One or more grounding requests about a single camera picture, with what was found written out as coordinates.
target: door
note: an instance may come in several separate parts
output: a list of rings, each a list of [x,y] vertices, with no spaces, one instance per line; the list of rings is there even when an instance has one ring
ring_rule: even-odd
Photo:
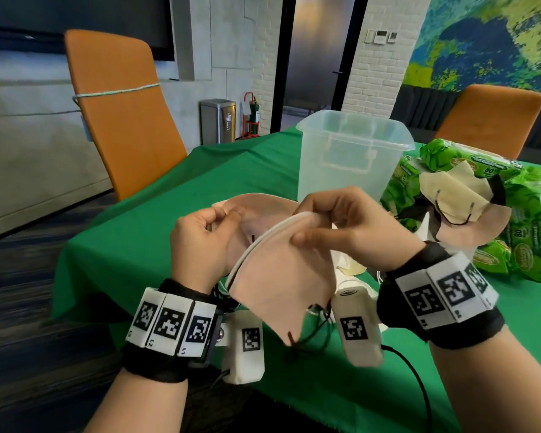
[[[340,110],[368,0],[283,0],[270,131]]]

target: forearm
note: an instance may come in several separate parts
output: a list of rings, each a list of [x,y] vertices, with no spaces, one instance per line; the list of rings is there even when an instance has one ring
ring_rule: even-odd
[[[180,431],[188,381],[160,383],[120,371],[85,433]]]
[[[507,327],[470,348],[430,347],[463,431],[541,432],[541,365]]]

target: stainless steel trash bin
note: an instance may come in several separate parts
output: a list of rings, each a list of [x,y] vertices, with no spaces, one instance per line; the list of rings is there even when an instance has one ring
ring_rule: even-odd
[[[203,145],[232,143],[236,139],[237,104],[225,99],[200,101],[201,141]]]

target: plastic bin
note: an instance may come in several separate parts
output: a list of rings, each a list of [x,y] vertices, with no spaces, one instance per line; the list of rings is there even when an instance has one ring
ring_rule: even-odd
[[[415,143],[398,121],[322,110],[296,125],[303,132],[298,200],[356,185],[379,200],[404,151]]]

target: television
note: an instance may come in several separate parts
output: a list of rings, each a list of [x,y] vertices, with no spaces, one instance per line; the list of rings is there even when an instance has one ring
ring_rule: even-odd
[[[65,53],[68,29],[138,38],[174,60],[170,0],[0,0],[0,50]]]

